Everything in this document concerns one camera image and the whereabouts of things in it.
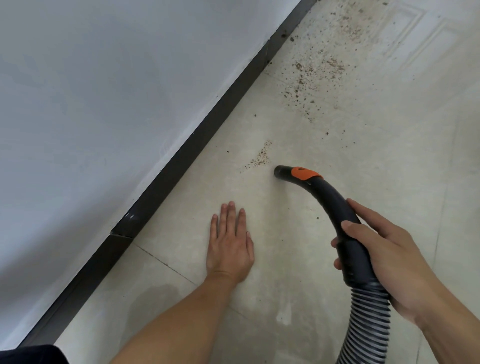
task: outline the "finger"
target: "finger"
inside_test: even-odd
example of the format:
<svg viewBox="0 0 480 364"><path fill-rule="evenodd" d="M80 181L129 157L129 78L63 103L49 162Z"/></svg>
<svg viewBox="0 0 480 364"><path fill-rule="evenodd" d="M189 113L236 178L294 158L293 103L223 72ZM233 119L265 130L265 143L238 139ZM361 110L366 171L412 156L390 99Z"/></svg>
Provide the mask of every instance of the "finger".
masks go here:
<svg viewBox="0 0 480 364"><path fill-rule="evenodd" d="M227 233L227 204L222 204L220 210L220 228L218 230L218 236L223 236Z"/></svg>
<svg viewBox="0 0 480 364"><path fill-rule="evenodd" d="M348 236L362 243L368 249L370 255L372 255L372 252L385 247L386 243L393 244L363 224L355 224L345 220L342 221L342 229Z"/></svg>
<svg viewBox="0 0 480 364"><path fill-rule="evenodd" d="M212 222L210 223L210 244L214 244L217 240L218 234L218 216L217 214L212 216Z"/></svg>
<svg viewBox="0 0 480 364"><path fill-rule="evenodd" d="M244 239L247 234L247 214L241 208L239 212L239 224L237 226L237 237Z"/></svg>
<svg viewBox="0 0 480 364"><path fill-rule="evenodd" d="M338 270L342 270L342 263L340 262L340 258L335 259L335 262L333 262L333 266Z"/></svg>
<svg viewBox="0 0 480 364"><path fill-rule="evenodd" d="M235 235L235 223L237 222L237 212L235 210L235 202L230 201L228 204L227 214L227 234Z"/></svg>
<svg viewBox="0 0 480 364"><path fill-rule="evenodd" d="M247 232L247 252L248 256L250 257L250 261L252 263L255 262L255 250L253 248L253 240L252 237L250 236L250 232Z"/></svg>
<svg viewBox="0 0 480 364"><path fill-rule="evenodd" d="M347 201L355 210L355 213L364 219L372 229L377 231L384 238L387 238L389 235L394 234L397 231L398 226L384 218L378 212L370 210L368 207L359 204L351 198L348 198Z"/></svg>
<svg viewBox="0 0 480 364"><path fill-rule="evenodd" d="M336 246L338 244L338 237L335 237L331 242L330 242L331 246L334 247L336 249Z"/></svg>

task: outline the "hand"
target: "hand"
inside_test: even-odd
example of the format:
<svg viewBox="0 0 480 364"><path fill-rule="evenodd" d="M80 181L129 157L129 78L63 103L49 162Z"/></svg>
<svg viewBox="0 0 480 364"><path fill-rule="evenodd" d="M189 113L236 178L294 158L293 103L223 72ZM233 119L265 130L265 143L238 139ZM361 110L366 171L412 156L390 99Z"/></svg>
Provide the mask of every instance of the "hand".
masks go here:
<svg viewBox="0 0 480 364"><path fill-rule="evenodd" d="M342 222L342 228L362 243L370 253L373 270L385 289L392 296L392 306L407 320L418 325L418 317L432 302L443 285L435 276L411 235L375 211L347 200L366 225ZM336 248L337 238L332 240ZM334 262L342 269L340 260Z"/></svg>
<svg viewBox="0 0 480 364"><path fill-rule="evenodd" d="M247 216L243 208L235 229L236 221L235 203L223 204L219 226L218 216L212 217L207 253L207 276L224 275L234 286L247 278L255 262L253 241L247 232Z"/></svg>

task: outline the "vacuum hose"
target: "vacuum hose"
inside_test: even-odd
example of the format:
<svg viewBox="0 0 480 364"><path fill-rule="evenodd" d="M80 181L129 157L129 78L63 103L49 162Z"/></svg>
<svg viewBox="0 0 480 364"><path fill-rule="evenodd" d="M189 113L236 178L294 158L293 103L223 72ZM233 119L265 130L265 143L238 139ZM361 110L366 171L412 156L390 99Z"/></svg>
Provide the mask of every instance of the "vacuum hose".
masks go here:
<svg viewBox="0 0 480 364"><path fill-rule="evenodd" d="M322 205L336 230L336 249L342 263L343 279L352 288L350 322L336 363L385 363L390 329L390 296L373 272L367 249L349 237L341 227L344 220L360 224L355 211L317 172L301 167L277 166L274 173L275 177L310 192Z"/></svg>

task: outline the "floor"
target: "floor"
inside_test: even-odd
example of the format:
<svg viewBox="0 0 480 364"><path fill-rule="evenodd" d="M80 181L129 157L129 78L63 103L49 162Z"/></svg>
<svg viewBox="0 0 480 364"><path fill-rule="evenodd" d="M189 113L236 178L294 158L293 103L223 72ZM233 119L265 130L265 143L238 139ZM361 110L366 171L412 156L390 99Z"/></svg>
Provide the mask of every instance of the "floor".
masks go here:
<svg viewBox="0 0 480 364"><path fill-rule="evenodd" d="M320 172L411 232L480 316L480 3L322 0L299 25L57 345L106 363L205 277L208 224L244 207L256 263L212 363L333 363L350 293L334 230L277 164ZM435 363L393 313L389 363Z"/></svg>

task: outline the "skirting board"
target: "skirting board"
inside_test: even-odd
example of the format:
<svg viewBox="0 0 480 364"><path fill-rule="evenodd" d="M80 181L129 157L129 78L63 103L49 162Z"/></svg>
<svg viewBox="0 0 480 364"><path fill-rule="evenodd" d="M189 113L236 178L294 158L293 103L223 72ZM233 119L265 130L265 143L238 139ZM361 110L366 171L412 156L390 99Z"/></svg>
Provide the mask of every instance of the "skirting board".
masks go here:
<svg viewBox="0 0 480 364"><path fill-rule="evenodd" d="M54 344L317 0L301 0L19 347Z"/></svg>

